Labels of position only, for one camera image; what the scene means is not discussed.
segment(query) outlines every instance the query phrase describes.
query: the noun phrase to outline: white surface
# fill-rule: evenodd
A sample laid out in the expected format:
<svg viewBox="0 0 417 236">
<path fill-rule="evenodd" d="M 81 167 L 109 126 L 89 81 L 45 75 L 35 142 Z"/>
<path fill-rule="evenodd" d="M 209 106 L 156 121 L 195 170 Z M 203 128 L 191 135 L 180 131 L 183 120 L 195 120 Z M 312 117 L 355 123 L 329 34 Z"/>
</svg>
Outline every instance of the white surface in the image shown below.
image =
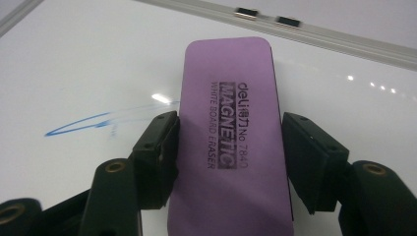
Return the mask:
<svg viewBox="0 0 417 236">
<path fill-rule="evenodd" d="M 258 9 L 268 16 L 292 17 L 316 27 L 417 48 L 417 1 L 413 0 L 207 1 Z"/>
<path fill-rule="evenodd" d="M 350 161 L 384 164 L 417 193 L 416 72 L 139 2 L 61 0 L 0 39 L 0 203 L 31 197 L 46 208 L 89 188 L 96 166 L 127 157 L 150 118 L 178 107 L 151 96 L 179 99 L 190 42 L 254 35 L 272 47 L 281 112 L 309 117 Z M 119 119 L 44 136 L 104 112 L 67 130 Z M 341 235 L 337 213 L 310 216 L 292 201 L 295 235 Z M 166 211 L 143 212 L 145 235 L 167 234 Z"/>
</svg>

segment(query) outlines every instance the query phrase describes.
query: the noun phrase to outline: blue marker line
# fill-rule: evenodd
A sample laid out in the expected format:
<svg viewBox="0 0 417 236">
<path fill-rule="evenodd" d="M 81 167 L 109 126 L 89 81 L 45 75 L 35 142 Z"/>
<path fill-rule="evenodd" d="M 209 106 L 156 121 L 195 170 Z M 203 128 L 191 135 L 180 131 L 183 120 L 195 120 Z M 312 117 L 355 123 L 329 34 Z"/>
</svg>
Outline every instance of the blue marker line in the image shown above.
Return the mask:
<svg viewBox="0 0 417 236">
<path fill-rule="evenodd" d="M 94 116 L 91 116 L 89 118 L 79 120 L 79 121 L 73 122 L 71 124 L 62 126 L 62 127 L 58 128 L 56 130 L 53 130 L 51 132 L 46 133 L 45 137 L 62 135 L 62 134 L 65 134 L 65 133 L 79 131 L 79 130 L 88 129 L 88 128 L 100 128 L 100 127 L 111 125 L 112 124 L 111 120 L 106 120 L 106 121 L 103 121 L 103 122 L 100 122 L 100 123 L 97 123 L 97 124 L 94 124 L 94 125 L 88 125 L 88 126 L 78 127 L 78 128 L 75 128 L 75 129 L 64 130 L 65 128 L 68 128 L 70 126 L 73 126 L 73 125 L 76 125 L 76 124 L 79 124 L 79 123 L 82 123 L 82 122 L 85 122 L 85 121 L 88 121 L 88 120 L 92 120 L 92 119 L 100 117 L 100 116 L 105 116 L 105 115 L 108 115 L 110 113 L 111 112 L 106 112 L 106 113 L 102 113 L 102 114 L 99 114 L 99 115 L 94 115 Z"/>
<path fill-rule="evenodd" d="M 178 105 L 180 102 L 179 101 L 173 101 L 170 105 Z M 80 130 L 84 130 L 84 129 L 89 129 L 89 128 L 101 128 L 101 127 L 106 127 L 109 125 L 115 125 L 115 124 L 119 124 L 119 123 L 128 123 L 128 122 L 135 122 L 135 121 L 144 121 L 144 120 L 148 120 L 148 119 L 133 119 L 133 118 L 129 118 L 129 116 L 135 116 L 137 114 L 135 113 L 130 113 L 130 114 L 124 114 L 124 112 L 126 111 L 135 111 L 138 110 L 137 112 L 145 112 L 145 111 L 152 111 L 152 110 L 158 110 L 161 108 L 168 108 L 169 106 L 166 105 L 154 105 L 154 104 L 149 104 L 149 105 L 143 105 L 143 106 L 138 106 L 138 107 L 134 107 L 134 108 L 128 108 L 128 109 L 122 109 L 122 110 L 118 110 L 118 111 L 114 111 L 114 112 L 105 112 L 102 114 L 98 114 L 98 115 L 94 115 L 94 116 L 90 116 L 89 118 L 85 118 L 73 123 L 70 123 L 68 125 L 62 126 L 58 129 L 55 129 L 51 132 L 48 132 L 45 134 L 45 137 L 51 137 L 51 136 L 56 136 L 56 135 L 62 135 L 62 134 L 66 134 L 66 133 L 70 133 L 70 132 L 74 132 L 74 131 L 80 131 Z M 71 128 L 72 126 L 75 125 L 80 125 L 80 123 L 83 123 L 85 121 L 90 121 L 93 120 L 97 117 L 102 117 L 105 115 L 109 115 L 112 114 L 113 116 L 105 121 L 99 122 L 97 124 L 93 124 L 93 125 L 85 125 L 82 127 L 77 127 L 77 128 L 73 128 L 73 129 L 68 129 Z"/>
</svg>

